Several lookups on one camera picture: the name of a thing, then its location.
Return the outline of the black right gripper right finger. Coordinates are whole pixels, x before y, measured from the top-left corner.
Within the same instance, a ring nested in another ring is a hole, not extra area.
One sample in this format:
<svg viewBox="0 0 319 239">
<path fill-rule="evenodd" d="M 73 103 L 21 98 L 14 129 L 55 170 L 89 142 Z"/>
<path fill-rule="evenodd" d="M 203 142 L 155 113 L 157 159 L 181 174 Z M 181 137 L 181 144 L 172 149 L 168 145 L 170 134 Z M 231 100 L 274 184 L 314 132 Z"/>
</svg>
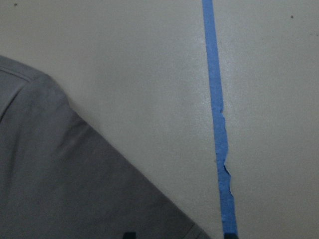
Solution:
<svg viewBox="0 0 319 239">
<path fill-rule="evenodd" d="M 224 239 L 239 239 L 236 233 L 225 233 Z"/>
</svg>

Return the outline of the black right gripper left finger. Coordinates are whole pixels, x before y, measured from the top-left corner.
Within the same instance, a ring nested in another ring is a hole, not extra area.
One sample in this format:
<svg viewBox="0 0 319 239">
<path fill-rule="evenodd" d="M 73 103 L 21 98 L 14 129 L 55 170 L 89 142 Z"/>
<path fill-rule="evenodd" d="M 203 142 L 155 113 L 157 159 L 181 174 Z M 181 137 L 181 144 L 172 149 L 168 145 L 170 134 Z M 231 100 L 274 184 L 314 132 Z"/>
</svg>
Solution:
<svg viewBox="0 0 319 239">
<path fill-rule="evenodd" d="M 136 239 L 136 232 L 125 232 L 123 239 Z"/>
</svg>

